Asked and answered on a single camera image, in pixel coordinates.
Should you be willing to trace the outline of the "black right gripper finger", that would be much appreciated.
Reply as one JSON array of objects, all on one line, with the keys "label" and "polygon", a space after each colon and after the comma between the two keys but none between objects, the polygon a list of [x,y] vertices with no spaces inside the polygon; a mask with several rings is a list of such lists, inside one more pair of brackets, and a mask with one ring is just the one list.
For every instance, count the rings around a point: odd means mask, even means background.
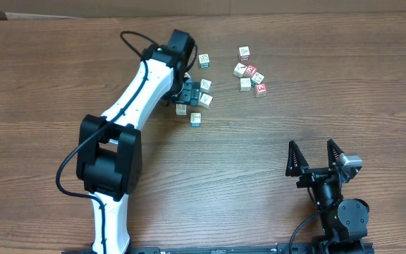
[{"label": "black right gripper finger", "polygon": [[343,151],[338,147],[333,139],[327,141],[327,153],[329,168],[342,165],[342,162],[338,158],[343,154]]},{"label": "black right gripper finger", "polygon": [[309,170],[309,165],[294,140],[289,142],[288,162],[285,170],[286,176],[296,177]]}]

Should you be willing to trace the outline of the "plain wooden block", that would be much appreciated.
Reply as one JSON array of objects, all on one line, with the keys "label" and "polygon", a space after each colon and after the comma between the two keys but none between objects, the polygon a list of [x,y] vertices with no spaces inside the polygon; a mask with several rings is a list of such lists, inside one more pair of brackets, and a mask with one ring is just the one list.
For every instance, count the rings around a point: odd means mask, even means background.
[{"label": "plain wooden block", "polygon": [[176,104],[176,114],[179,116],[186,116],[187,106],[185,104]]}]

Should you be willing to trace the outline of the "wooden block blue side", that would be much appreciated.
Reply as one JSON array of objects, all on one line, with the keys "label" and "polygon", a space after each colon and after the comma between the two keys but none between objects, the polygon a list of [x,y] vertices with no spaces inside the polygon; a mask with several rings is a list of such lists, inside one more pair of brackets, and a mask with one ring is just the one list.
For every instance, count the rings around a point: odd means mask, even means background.
[{"label": "wooden block blue side", "polygon": [[192,127],[200,127],[202,122],[202,115],[200,113],[190,114],[190,125]]}]

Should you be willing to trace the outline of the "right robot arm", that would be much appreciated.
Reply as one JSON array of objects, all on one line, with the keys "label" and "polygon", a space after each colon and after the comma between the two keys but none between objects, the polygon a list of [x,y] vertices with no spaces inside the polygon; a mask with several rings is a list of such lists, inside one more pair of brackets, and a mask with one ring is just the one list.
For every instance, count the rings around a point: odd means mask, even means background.
[{"label": "right robot arm", "polygon": [[[327,141],[327,153],[328,166],[312,169],[297,143],[289,142],[285,175],[298,178],[296,186],[307,190],[317,212],[297,226],[284,251],[288,254],[373,253],[373,245],[362,240],[367,236],[369,205],[362,199],[345,199],[342,195],[343,184],[359,173],[362,159],[343,152],[331,139]],[[311,243],[295,245],[300,229],[316,218],[321,221],[323,234],[313,237]]]}]

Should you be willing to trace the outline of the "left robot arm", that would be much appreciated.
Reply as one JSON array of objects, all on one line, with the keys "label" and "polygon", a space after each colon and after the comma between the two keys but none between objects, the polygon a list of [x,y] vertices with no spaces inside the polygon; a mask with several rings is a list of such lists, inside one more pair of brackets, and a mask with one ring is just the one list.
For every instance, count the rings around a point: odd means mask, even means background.
[{"label": "left robot arm", "polygon": [[195,40],[174,30],[167,44],[139,53],[140,66],[121,97],[80,124],[77,178],[94,209],[91,253],[128,253],[128,198],[142,171],[141,130],[161,100],[196,107],[199,86],[185,74],[197,58]]}]

